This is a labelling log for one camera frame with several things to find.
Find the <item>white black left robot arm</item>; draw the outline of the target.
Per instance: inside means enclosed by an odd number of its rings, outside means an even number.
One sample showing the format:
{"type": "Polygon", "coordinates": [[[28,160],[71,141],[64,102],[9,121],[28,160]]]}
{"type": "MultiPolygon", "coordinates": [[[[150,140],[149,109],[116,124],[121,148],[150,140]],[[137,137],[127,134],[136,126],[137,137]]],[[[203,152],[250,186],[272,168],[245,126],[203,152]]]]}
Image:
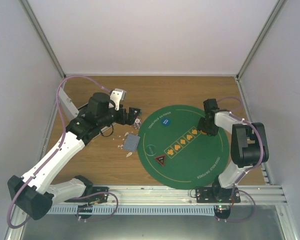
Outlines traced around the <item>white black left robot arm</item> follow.
{"type": "Polygon", "coordinates": [[[93,197],[93,183],[82,175],[59,184],[52,181],[63,167],[91,140],[113,124],[133,125],[141,110],[125,109],[120,103],[125,92],[96,92],[65,127],[58,142],[28,172],[12,176],[8,190],[13,204],[33,220],[44,217],[52,206],[68,200],[88,202],[93,197]]]}

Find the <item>clear round dealer button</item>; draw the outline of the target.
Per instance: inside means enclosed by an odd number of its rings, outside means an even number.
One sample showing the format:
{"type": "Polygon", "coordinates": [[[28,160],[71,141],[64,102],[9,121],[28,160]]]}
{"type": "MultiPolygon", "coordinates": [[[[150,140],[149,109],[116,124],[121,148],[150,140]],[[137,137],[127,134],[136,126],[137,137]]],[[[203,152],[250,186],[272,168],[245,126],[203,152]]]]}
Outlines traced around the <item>clear round dealer button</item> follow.
{"type": "Polygon", "coordinates": [[[157,153],[157,148],[153,144],[149,144],[145,147],[145,153],[148,156],[154,156],[157,153]]]}

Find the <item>black red triangular all-in button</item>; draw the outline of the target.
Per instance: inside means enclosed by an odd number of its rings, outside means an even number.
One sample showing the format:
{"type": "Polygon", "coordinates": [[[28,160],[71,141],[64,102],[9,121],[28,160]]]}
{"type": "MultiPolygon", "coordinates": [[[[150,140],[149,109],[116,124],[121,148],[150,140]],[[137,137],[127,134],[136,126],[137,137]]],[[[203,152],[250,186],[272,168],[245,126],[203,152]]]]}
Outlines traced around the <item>black red triangular all-in button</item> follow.
{"type": "Polygon", "coordinates": [[[165,162],[166,162],[166,155],[165,154],[164,155],[160,155],[160,156],[156,156],[154,159],[161,166],[163,166],[163,167],[165,166],[165,162]]]}

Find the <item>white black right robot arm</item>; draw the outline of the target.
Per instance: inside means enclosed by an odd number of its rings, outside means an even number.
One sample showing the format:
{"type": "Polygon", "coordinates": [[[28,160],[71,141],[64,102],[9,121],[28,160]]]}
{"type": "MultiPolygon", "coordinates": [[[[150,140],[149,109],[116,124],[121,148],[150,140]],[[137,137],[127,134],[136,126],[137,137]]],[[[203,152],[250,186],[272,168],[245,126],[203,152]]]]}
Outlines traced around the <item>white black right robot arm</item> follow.
{"type": "Polygon", "coordinates": [[[253,169],[269,159],[269,148],[265,126],[261,122],[250,122],[239,118],[231,111],[220,109],[215,98],[203,102],[205,116],[201,117],[197,129],[214,137],[223,129],[231,134],[230,157],[232,162],[215,178],[211,196],[218,203],[234,194],[238,183],[253,169]]]}

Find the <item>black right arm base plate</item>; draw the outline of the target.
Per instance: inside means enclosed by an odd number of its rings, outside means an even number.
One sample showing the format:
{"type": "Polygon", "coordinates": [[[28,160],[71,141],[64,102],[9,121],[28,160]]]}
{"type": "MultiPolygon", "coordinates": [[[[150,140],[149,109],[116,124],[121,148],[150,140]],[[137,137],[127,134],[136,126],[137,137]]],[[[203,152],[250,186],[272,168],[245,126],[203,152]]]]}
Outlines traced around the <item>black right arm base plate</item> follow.
{"type": "Polygon", "coordinates": [[[230,204],[240,203],[240,194],[232,194],[232,189],[222,188],[219,192],[213,190],[212,187],[199,187],[195,189],[195,197],[197,203],[216,203],[216,204],[230,204]]]}

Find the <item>blue small blind button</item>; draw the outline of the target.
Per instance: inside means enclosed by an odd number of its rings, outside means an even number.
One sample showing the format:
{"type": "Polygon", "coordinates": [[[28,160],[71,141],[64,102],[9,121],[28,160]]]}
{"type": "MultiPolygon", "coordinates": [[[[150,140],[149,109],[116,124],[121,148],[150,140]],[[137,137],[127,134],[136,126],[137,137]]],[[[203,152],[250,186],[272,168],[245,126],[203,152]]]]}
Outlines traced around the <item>blue small blind button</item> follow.
{"type": "Polygon", "coordinates": [[[162,119],[161,123],[162,123],[163,126],[167,127],[167,126],[169,126],[171,124],[171,119],[165,117],[165,118],[162,119]]]}

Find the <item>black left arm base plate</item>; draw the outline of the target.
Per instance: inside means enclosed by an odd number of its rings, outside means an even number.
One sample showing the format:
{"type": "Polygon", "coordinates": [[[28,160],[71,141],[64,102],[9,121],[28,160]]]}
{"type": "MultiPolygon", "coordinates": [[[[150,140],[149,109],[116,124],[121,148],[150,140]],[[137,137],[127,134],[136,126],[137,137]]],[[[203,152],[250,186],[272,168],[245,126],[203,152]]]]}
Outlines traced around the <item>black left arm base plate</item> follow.
{"type": "MultiPolygon", "coordinates": [[[[88,195],[92,195],[95,193],[100,193],[100,192],[108,192],[109,191],[109,187],[107,186],[93,186],[92,189],[90,190],[86,190],[83,193],[83,196],[88,196],[88,195]]],[[[101,204],[101,203],[106,203],[108,201],[108,194],[103,193],[103,194],[98,194],[98,195],[94,195],[91,197],[87,197],[85,199],[69,199],[66,200],[66,203],[89,203],[89,204],[101,204]]]]}

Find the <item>blue orange 10 chip stack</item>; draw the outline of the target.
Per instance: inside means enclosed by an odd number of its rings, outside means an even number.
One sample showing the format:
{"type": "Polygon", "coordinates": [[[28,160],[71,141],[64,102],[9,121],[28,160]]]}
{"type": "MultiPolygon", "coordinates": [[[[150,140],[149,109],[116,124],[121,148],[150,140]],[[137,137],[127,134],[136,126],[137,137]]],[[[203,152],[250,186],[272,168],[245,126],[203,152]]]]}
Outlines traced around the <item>blue orange 10 chip stack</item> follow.
{"type": "Polygon", "coordinates": [[[140,127],[141,127],[141,119],[140,118],[136,118],[134,123],[133,123],[133,127],[136,129],[136,130],[139,130],[140,127]]]}

